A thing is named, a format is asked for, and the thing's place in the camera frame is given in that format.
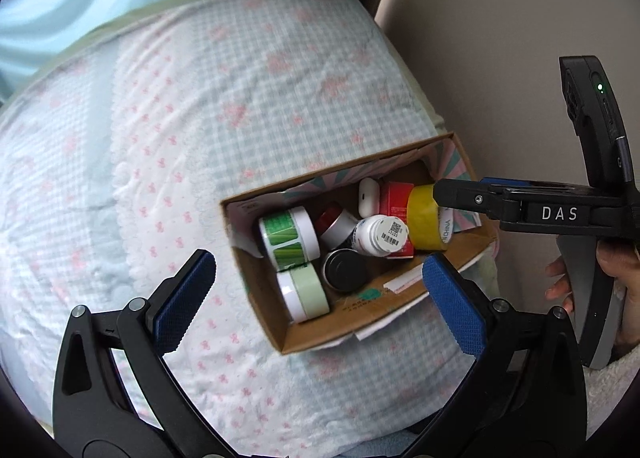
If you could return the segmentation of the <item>person's right hand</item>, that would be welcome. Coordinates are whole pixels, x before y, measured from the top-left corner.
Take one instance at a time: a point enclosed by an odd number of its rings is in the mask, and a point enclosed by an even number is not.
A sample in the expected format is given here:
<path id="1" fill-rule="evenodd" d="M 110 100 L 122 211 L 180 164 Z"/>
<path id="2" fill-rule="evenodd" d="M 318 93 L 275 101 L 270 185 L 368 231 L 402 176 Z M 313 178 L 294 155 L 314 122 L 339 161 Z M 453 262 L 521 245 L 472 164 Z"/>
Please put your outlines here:
<path id="1" fill-rule="evenodd" d="M 615 342 L 619 356 L 630 353 L 639 345 L 640 338 L 640 268 L 638 254 L 631 248 L 614 247 L 599 242 L 596 252 L 602 270 L 626 288 L 625 306 Z M 544 293 L 549 300 L 562 300 L 562 307 L 569 313 L 574 310 L 572 285 L 568 278 L 566 265 L 559 256 L 546 267 L 548 277 L 555 283 Z"/>

